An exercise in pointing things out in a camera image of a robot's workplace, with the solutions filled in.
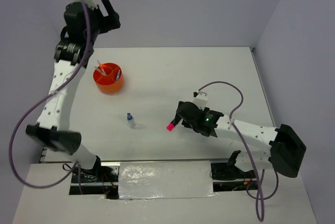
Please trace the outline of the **black highlighter pink cap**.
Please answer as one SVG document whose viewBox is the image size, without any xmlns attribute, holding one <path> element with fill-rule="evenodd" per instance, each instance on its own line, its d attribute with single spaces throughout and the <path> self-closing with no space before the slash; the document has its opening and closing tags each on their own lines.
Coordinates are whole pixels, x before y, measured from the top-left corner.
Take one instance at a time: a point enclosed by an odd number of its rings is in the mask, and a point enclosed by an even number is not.
<svg viewBox="0 0 335 224">
<path fill-rule="evenodd" d="M 166 129 L 168 131 L 172 131 L 175 128 L 175 126 L 179 124 L 180 121 L 181 117 L 179 115 L 175 115 L 174 119 L 167 125 Z"/>
</svg>

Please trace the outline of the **orange slim pen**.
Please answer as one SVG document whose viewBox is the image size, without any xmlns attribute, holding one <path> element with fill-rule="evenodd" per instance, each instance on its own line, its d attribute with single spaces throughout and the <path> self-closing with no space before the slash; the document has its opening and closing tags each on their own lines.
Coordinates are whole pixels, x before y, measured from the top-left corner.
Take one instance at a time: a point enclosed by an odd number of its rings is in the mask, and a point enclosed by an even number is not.
<svg viewBox="0 0 335 224">
<path fill-rule="evenodd" d="M 103 65 L 102 63 L 100 63 L 99 60 L 97 60 L 97 63 L 98 63 L 98 65 L 99 65 L 99 67 L 100 67 L 100 72 L 101 72 L 101 74 L 102 74 L 102 75 L 106 75 L 106 72 L 105 72 L 105 70 L 104 70 L 104 65 Z"/>
</svg>

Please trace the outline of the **green clear pen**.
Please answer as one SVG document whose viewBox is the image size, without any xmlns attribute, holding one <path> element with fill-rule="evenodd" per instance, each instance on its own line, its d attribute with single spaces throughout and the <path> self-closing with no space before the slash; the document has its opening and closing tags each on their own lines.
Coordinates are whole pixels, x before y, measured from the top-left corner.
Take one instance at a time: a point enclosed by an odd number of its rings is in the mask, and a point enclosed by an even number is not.
<svg viewBox="0 0 335 224">
<path fill-rule="evenodd" d="M 96 66 L 95 66 L 95 70 L 96 70 L 97 72 L 99 72 L 101 75 L 106 76 L 106 73 L 105 73 L 103 70 L 101 70 L 101 69 L 99 69 L 98 67 L 96 67 Z"/>
</svg>

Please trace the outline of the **small blue-capped glue bottle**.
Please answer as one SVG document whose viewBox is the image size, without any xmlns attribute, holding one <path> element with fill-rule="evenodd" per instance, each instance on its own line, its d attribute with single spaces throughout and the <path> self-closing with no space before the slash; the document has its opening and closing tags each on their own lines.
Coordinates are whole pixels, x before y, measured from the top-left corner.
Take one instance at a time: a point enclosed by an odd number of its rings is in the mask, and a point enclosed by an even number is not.
<svg viewBox="0 0 335 224">
<path fill-rule="evenodd" d="M 134 117 L 131 113 L 127 113 L 127 122 L 130 128 L 134 128 L 136 126 Z"/>
</svg>

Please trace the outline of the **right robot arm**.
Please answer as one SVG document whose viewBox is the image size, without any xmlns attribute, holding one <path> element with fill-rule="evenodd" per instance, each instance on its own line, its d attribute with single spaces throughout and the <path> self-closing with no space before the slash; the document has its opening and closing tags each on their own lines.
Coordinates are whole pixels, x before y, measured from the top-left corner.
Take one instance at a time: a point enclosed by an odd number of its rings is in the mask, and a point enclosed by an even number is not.
<svg viewBox="0 0 335 224">
<path fill-rule="evenodd" d="M 230 150 L 227 167 L 232 177 L 240 177 L 257 168 L 274 169 L 282 176 L 296 178 L 306 152 L 305 144 L 289 125 L 282 124 L 278 128 L 258 126 L 230 119 L 208 107 L 200 109 L 192 102 L 178 103 L 167 130 L 172 131 L 178 124 L 205 137 L 246 143 L 244 151 Z"/>
</svg>

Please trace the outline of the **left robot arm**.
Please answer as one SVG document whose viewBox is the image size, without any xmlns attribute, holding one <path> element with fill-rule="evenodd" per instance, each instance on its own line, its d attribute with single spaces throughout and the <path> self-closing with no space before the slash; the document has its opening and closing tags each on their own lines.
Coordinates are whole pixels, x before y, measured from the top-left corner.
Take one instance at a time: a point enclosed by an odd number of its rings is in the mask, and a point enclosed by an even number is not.
<svg viewBox="0 0 335 224">
<path fill-rule="evenodd" d="M 108 13 L 104 16 L 98 6 L 88 8 L 91 39 L 86 41 L 86 19 L 81 2 L 72 2 L 65 8 L 65 27 L 60 42 L 55 48 L 54 74 L 49 96 L 43 111 L 34 125 L 26 127 L 26 134 L 53 152 L 62 153 L 81 166 L 75 173 L 81 173 L 90 181 L 99 180 L 111 170 L 102 168 L 98 156 L 89 152 L 81 143 L 79 132 L 70 130 L 70 112 L 75 93 L 88 65 L 84 51 L 91 56 L 98 35 L 118 29 L 119 15 L 109 0 L 102 0 Z"/>
</svg>

